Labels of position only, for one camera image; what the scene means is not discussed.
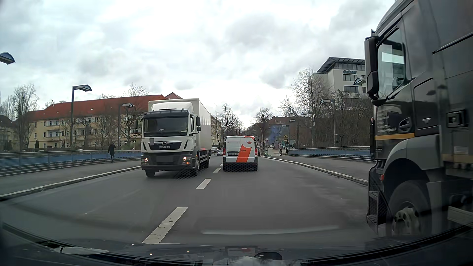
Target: truck door handle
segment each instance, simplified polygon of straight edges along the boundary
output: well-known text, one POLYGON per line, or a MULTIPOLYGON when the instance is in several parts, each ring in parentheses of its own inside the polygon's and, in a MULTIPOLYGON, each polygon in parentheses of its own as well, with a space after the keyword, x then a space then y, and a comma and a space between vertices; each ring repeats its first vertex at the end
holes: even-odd
POLYGON ((408 117, 408 118, 402 120, 399 123, 398 128, 399 128, 399 131, 401 131, 401 132, 404 132, 404 133, 409 132, 412 128, 411 118, 408 117))

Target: truck side mirror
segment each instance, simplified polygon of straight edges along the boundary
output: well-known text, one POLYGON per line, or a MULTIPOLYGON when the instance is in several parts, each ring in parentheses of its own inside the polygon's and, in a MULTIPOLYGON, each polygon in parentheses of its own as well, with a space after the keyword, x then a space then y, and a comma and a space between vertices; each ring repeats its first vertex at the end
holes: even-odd
POLYGON ((368 96, 377 100, 376 94, 379 91, 379 80, 378 80, 378 58, 377 48, 379 37, 372 36, 365 39, 365 67, 366 67, 366 84, 368 89, 368 96))

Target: car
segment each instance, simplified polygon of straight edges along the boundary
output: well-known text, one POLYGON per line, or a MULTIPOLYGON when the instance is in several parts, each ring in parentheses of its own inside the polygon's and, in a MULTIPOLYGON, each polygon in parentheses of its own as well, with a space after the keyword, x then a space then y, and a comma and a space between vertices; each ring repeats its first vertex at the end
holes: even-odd
POLYGON ((228 136, 223 143, 223 171, 230 168, 258 170, 258 147, 254 136, 228 136))

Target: road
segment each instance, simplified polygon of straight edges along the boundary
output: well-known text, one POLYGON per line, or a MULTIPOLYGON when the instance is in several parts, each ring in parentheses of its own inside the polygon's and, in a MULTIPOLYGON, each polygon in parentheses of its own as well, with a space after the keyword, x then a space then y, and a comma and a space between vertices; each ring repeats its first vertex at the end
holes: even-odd
POLYGON ((59 240, 331 248, 345 254, 376 237, 365 222, 365 186, 263 157, 257 172, 223 172, 220 164, 221 157, 212 156, 197 177, 114 174, 9 200, 0 213, 8 224, 59 240))

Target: person walking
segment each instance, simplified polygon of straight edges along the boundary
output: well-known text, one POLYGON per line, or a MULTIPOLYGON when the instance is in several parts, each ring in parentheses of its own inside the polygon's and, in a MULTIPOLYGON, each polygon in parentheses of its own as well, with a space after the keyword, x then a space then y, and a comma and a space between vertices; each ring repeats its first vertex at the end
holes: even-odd
POLYGON ((109 146, 108 146, 108 153, 110 153, 110 161, 112 163, 114 163, 114 158, 115 158, 115 144, 111 143, 109 146))

